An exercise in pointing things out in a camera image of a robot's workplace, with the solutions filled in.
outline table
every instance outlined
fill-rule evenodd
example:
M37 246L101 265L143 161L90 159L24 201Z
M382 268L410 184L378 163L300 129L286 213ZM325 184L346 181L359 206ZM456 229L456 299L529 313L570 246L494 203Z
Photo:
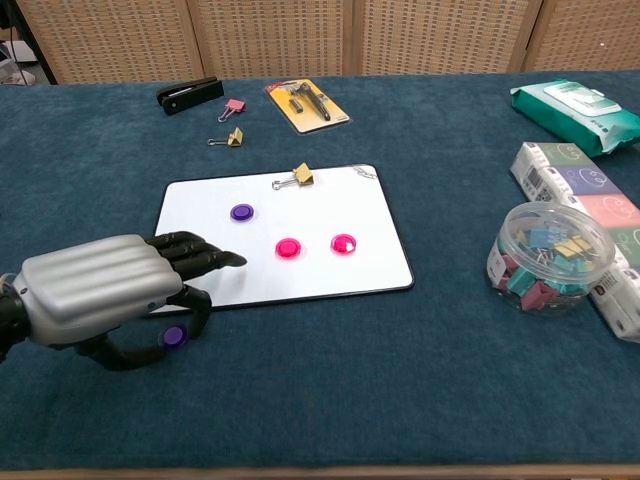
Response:
M564 75L640 112L638 71ZM558 141L511 108L509 88L557 76L317 78L353 122L307 136L264 93L274 79L223 80L224 99L174 116L155 100L164 84L0 88L0 272L151 236L169 182L305 161L376 166L416 278L405 292L215 312L197 342L127 373L23 342L0 366L0 478L639 473L640 346L590 302L532 318L484 278L504 215L525 201L516 152ZM247 110L220 124L228 98ZM207 146L235 126L242 147ZM640 147L597 163L640 205ZM115 338L148 344L175 320Z

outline whiteboard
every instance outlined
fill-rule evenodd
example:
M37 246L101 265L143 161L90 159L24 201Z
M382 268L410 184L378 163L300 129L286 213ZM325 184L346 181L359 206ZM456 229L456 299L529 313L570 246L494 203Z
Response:
M187 230L247 259L187 281L206 290L216 307L297 301L410 288L413 274L398 237L377 171L371 165L311 169L313 185L274 190L293 173L186 180L165 191L155 234ZM375 178L363 176L366 172ZM254 215L239 222L230 212L249 204ZM331 249L349 234L349 255ZM283 259L275 246L295 238L299 256ZM165 306L154 313L182 310Z

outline black stapler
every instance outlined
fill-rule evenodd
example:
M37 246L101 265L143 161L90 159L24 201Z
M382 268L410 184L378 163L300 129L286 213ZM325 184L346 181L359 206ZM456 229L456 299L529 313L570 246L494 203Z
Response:
M156 92L158 103L162 105L167 115L173 115L223 95L222 82L216 77L178 83Z

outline tissue box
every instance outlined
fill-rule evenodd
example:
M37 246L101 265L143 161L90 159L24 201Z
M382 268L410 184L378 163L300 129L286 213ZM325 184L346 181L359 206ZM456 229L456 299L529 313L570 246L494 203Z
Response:
M513 88L511 104L590 157L640 141L640 117L576 82L560 79Z
M573 143L524 143L510 170L529 200L576 208L608 230L615 261L590 296L616 336L640 343L640 210Z

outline plastic jar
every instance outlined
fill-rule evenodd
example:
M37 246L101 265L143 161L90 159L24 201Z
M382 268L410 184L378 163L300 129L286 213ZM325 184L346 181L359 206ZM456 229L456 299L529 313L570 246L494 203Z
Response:
M614 256L613 239L588 215L555 202L529 202L505 217L486 275L517 308L561 313L587 296Z

